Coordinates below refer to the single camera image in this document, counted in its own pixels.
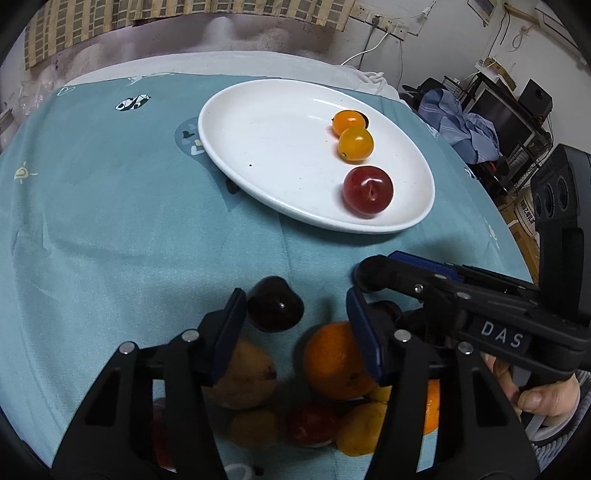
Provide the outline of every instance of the monitor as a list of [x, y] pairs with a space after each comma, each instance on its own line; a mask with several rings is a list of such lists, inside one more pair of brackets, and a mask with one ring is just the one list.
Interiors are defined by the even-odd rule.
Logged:
[[468, 112], [477, 113], [493, 123], [499, 138], [499, 150], [507, 158], [518, 146], [527, 146], [535, 137], [534, 130], [488, 88], [482, 89], [476, 101], [468, 104]]

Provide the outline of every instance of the orange cherry tomato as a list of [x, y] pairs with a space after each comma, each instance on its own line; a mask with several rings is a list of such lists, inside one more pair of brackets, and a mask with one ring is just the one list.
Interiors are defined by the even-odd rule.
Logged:
[[373, 151], [374, 139], [365, 128], [348, 128], [339, 138], [338, 152], [345, 161], [365, 160]]
[[369, 121], [367, 117], [356, 110], [343, 110], [333, 118], [333, 131], [340, 137], [350, 127], [367, 128]]
[[427, 410], [425, 412], [425, 426], [423, 435], [428, 435], [439, 428], [439, 380], [429, 380], [427, 383]]

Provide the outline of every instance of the screw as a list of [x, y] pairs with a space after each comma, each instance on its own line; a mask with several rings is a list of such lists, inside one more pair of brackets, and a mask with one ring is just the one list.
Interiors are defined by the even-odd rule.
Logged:
[[396, 330], [394, 332], [394, 338], [399, 342], [406, 343], [411, 339], [412, 335], [408, 330]]
[[460, 342], [457, 344], [457, 349], [464, 355], [470, 355], [474, 352], [474, 347], [469, 342]]
[[135, 344], [133, 342], [125, 342], [119, 346], [119, 351], [124, 355], [127, 355], [128, 353], [131, 353], [134, 350]]
[[191, 343], [199, 338], [199, 332], [197, 330], [185, 330], [181, 335], [181, 338], [185, 342]]

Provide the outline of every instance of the dark plum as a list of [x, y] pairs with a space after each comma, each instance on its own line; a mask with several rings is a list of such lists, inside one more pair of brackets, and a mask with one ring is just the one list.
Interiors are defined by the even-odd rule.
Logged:
[[339, 432], [340, 418], [331, 407], [311, 403], [292, 410], [285, 423], [287, 435], [297, 444], [323, 447]]
[[363, 215], [382, 212], [390, 205], [393, 197], [392, 180], [381, 168], [372, 165], [354, 168], [343, 182], [345, 203]]
[[289, 330], [304, 316], [304, 302], [281, 277], [263, 278], [248, 296], [248, 314], [263, 332]]

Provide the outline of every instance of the teal tablecloth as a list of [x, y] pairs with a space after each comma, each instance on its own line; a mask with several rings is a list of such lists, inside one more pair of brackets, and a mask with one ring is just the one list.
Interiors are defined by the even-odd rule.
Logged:
[[[43, 461], [120, 343], [166, 343], [234, 287], [280, 275], [303, 298], [297, 327], [244, 332], [275, 359], [276, 402], [298, 402], [309, 393], [293, 378], [294, 346], [312, 326], [345, 318], [350, 270], [368, 255], [400, 249], [529, 278], [463, 161], [406, 106], [381, 97], [347, 92], [398, 124], [427, 159], [437, 193], [419, 225], [386, 236], [330, 232], [230, 193], [195, 142], [196, 118], [213, 94], [247, 80], [175, 74], [65, 87], [0, 157], [0, 405]], [[225, 464], [255, 463], [273, 479], [356, 480], [369, 463], [331, 447], [250, 453], [223, 435], [218, 444]]]

